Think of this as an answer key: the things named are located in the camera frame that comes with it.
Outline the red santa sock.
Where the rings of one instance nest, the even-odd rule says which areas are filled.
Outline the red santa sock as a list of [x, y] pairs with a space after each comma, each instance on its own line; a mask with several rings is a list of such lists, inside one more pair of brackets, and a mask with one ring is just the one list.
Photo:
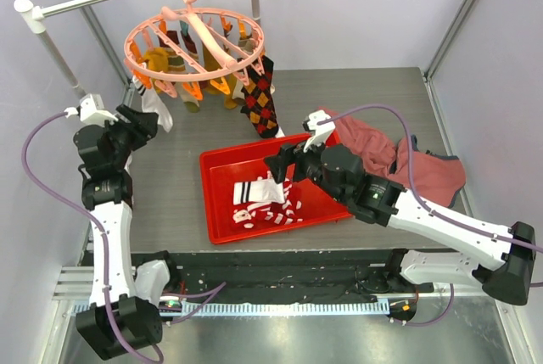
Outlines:
[[255, 226], [255, 216], [247, 210], [234, 210], [232, 226], [237, 229], [252, 229]]

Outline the white black striped sock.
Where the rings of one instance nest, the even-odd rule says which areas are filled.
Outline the white black striped sock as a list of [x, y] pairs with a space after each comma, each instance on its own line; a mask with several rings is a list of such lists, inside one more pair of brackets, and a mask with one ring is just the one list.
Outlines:
[[158, 93], [152, 87], [147, 89], [136, 76], [132, 77], [132, 83], [140, 96], [142, 111], [155, 112], [158, 115], [158, 124], [166, 133], [170, 132], [173, 127], [173, 119]]
[[282, 204], [285, 201], [283, 185], [273, 179], [260, 179], [252, 182], [236, 182], [233, 186], [232, 203], [272, 202]]

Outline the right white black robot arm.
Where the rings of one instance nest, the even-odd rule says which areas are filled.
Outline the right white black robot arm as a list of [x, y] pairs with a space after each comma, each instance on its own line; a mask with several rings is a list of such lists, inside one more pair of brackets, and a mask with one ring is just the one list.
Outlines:
[[442, 254], [402, 252], [383, 270], [390, 290], [464, 284], [509, 305], [527, 304], [535, 266], [535, 230], [529, 224], [496, 225], [418, 197], [364, 171], [361, 159], [342, 144], [308, 150], [284, 144], [265, 164], [275, 182], [283, 182], [292, 168], [294, 181], [311, 181], [359, 221], [413, 232], [448, 247]]

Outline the red white striped sock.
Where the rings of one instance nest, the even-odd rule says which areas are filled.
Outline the red white striped sock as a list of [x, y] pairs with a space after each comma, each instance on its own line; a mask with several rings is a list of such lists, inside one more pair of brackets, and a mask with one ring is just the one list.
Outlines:
[[274, 216], [269, 221], [276, 226], [290, 225], [295, 222], [301, 222], [303, 219], [298, 216], [301, 209], [300, 189], [293, 182], [286, 178], [283, 182], [283, 192], [285, 201], [282, 204], [272, 203]]
[[251, 203], [247, 207], [247, 211], [256, 221], [269, 221], [274, 216], [272, 202]]

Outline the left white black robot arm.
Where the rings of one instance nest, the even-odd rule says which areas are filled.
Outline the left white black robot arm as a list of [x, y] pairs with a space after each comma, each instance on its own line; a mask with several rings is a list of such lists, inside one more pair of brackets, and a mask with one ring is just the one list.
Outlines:
[[81, 202], [94, 238], [90, 307], [77, 314], [76, 329], [107, 361], [156, 346], [162, 340], [161, 295], [174, 294], [180, 273], [160, 251], [139, 266], [132, 264], [132, 153], [158, 131], [158, 116], [122, 104], [116, 120], [84, 126], [73, 142], [81, 158]]

